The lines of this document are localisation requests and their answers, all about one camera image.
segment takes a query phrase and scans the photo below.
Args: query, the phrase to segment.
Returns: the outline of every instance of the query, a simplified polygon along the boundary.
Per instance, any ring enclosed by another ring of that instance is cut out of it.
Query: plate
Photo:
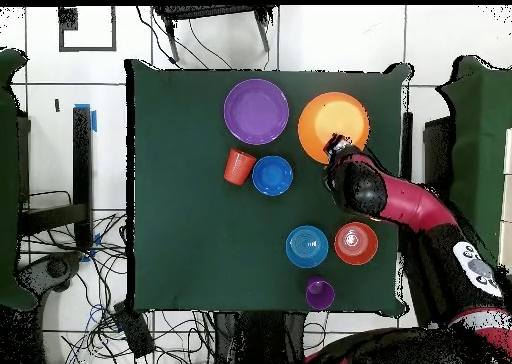
[[[288,116],[284,93],[267,80],[238,83],[224,102],[224,121],[229,131],[250,145],[272,142],[283,132]]]
[[[284,158],[271,155],[258,160],[252,170],[252,181],[262,194],[277,196],[286,192],[293,180],[293,171]]]
[[[303,269],[318,266],[328,252],[327,237],[315,226],[299,226],[286,239],[286,255],[293,264]]]
[[[299,140],[306,153],[327,164],[324,146],[333,133],[349,137],[361,151],[368,141],[370,123],[363,105],[353,96],[328,92],[310,101],[299,118]]]

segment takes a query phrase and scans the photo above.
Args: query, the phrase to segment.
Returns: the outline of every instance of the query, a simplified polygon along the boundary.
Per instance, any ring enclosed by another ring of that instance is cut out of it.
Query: chair leg
[[[178,50],[176,49],[176,42],[174,40],[174,27],[172,25],[172,20],[167,17],[162,17],[162,19],[164,20],[165,31],[167,32],[167,37],[169,38],[169,44],[171,45],[172,57],[174,58],[174,63],[176,63],[180,60],[180,57],[178,55]]]
[[[270,52],[267,33],[265,32],[265,29],[268,26],[268,19],[266,17],[261,17],[258,14],[258,11],[254,11],[254,18],[256,18],[256,24],[258,25],[258,30],[260,31],[261,41],[263,42],[263,49],[265,49],[265,52]]]

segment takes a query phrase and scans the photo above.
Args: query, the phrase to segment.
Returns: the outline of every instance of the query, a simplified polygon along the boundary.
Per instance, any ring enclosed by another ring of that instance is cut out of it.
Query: purple plate
[[[274,83],[249,79],[238,83],[224,102],[224,120],[233,135],[250,145],[272,142],[288,122],[288,101]]]

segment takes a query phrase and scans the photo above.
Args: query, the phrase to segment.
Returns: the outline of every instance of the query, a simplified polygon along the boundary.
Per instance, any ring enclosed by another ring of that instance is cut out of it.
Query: red bowl
[[[334,249],[345,263],[360,266],[370,261],[379,247],[377,235],[364,223],[347,223],[336,234]]]

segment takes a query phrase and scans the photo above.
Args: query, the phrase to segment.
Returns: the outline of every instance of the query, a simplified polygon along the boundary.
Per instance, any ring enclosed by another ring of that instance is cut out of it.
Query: orange plate
[[[299,118],[299,140],[306,153],[327,164],[324,146],[333,133],[349,137],[361,151],[368,140],[368,114],[353,96],[341,92],[318,95],[306,105]]]

